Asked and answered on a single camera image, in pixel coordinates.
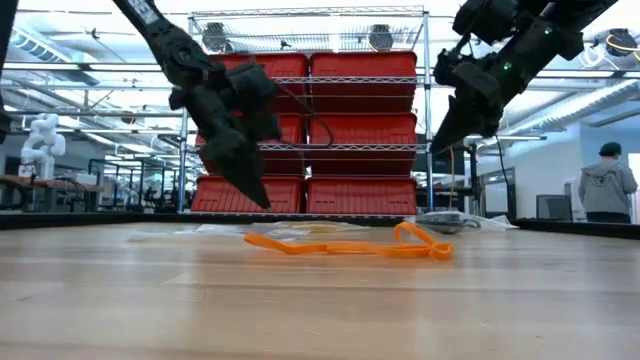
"orange strap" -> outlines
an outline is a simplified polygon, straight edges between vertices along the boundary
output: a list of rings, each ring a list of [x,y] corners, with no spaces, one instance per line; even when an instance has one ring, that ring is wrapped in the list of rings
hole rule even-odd
[[[402,239],[402,232],[407,231],[424,241],[424,244],[406,244]],[[325,254],[376,254],[392,258],[421,258],[433,257],[447,260],[453,256],[451,243],[438,243],[418,226],[403,222],[393,229],[393,237],[398,245],[377,245],[360,241],[330,241],[312,244],[285,244],[264,235],[249,233],[244,237],[247,243],[266,249],[278,250],[287,255],[302,255],[311,253]]]

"transparent plastic bag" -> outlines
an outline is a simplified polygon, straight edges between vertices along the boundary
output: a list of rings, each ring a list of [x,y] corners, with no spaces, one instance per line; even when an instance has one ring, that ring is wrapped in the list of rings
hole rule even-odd
[[[198,233],[219,235],[244,235],[258,233],[272,239],[293,242],[313,235],[363,231],[365,226],[331,221],[282,221],[277,223],[254,223],[251,225],[202,225]]]
[[[511,225],[504,215],[487,219],[459,211],[436,211],[411,216],[405,220],[441,234],[455,234],[468,231],[504,231],[517,228],[517,226]]]

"red storage bin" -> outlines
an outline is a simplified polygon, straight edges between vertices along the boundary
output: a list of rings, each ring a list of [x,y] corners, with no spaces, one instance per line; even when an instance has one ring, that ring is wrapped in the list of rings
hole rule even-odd
[[[311,177],[307,187],[308,214],[416,214],[416,182],[411,178]]]
[[[302,210],[303,180],[299,177],[265,176],[262,181],[271,201],[272,212],[294,214]],[[219,176],[198,178],[198,191],[191,211],[225,213],[264,212],[253,201]]]
[[[411,51],[323,53],[311,56],[311,77],[416,77]],[[416,84],[312,83],[319,112],[410,112]]]
[[[333,133],[334,144],[350,145],[415,145],[416,116],[401,114],[320,114]],[[309,143],[327,144],[329,134],[320,121],[309,125]],[[317,150],[306,158],[311,173],[409,175],[415,151],[338,151]]]
[[[282,139],[294,143],[306,143],[306,133],[304,130],[304,122],[300,115],[283,114],[278,116],[280,128],[282,129]],[[277,144],[275,140],[265,141],[265,144]],[[196,145],[204,144],[204,139],[198,135],[196,137]],[[304,174],[304,165],[302,157],[294,151],[263,151],[264,174],[275,175],[300,175]],[[208,160],[202,159],[205,169],[209,174],[217,173],[215,165]]]
[[[222,61],[227,68],[234,68],[239,65],[247,64],[251,58],[255,58],[257,64],[264,65],[267,76],[271,78],[277,77],[306,77],[309,75],[309,59],[304,54],[260,54],[260,55],[210,55],[212,61]],[[292,94],[300,96],[300,100],[306,101],[304,96],[307,93],[307,85],[284,84]],[[273,108],[278,113],[306,113],[306,109],[302,107],[289,94],[279,90]]]

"hood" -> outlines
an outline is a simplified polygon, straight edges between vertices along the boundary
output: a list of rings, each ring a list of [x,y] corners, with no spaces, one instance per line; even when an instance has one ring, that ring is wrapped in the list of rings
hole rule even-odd
[[[620,167],[617,160],[602,160],[597,164],[593,164],[582,168],[582,172],[592,176],[604,176],[607,172]]]

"person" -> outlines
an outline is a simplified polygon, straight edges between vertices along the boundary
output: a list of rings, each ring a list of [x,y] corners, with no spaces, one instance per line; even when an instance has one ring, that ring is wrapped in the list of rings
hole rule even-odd
[[[618,161],[622,146],[606,143],[600,149],[601,161],[582,169],[578,195],[587,214],[587,221],[630,224],[629,195],[638,184],[631,169]]]

